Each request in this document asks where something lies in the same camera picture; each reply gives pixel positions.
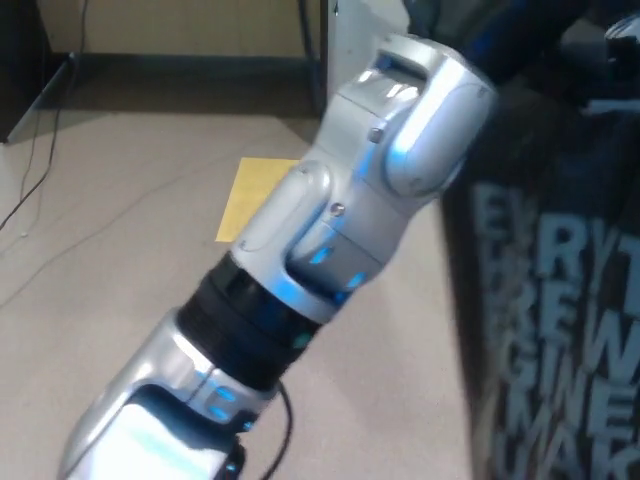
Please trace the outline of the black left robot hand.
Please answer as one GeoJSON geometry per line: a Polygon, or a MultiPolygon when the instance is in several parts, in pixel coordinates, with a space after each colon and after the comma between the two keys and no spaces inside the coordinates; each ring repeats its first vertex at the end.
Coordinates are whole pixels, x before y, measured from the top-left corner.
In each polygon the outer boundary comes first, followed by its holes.
{"type": "Polygon", "coordinates": [[[479,22],[461,53],[496,87],[518,80],[572,108],[639,97],[639,14],[604,31],[578,28],[569,4],[513,5],[479,22]]]}

